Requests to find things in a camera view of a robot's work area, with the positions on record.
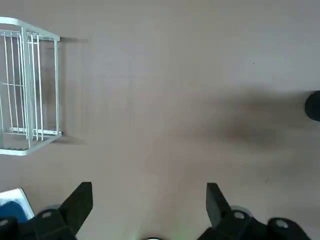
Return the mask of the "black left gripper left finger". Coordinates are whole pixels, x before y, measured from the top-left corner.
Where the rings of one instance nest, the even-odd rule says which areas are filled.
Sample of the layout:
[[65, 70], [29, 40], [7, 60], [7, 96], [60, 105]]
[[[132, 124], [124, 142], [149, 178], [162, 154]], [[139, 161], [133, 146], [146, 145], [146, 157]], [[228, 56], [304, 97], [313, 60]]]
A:
[[13, 216], [0, 218], [2, 240], [75, 240], [93, 209], [91, 182], [82, 182], [58, 208], [39, 212], [19, 223]]

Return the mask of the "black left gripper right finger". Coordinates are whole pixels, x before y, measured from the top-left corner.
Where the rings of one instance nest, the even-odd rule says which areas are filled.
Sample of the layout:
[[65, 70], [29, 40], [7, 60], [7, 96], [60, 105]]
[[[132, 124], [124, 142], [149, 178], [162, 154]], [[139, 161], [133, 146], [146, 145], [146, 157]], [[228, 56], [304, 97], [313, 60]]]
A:
[[200, 240], [309, 240], [288, 218], [273, 217], [266, 224], [241, 209], [232, 209], [216, 183], [206, 185], [206, 211], [211, 222]]

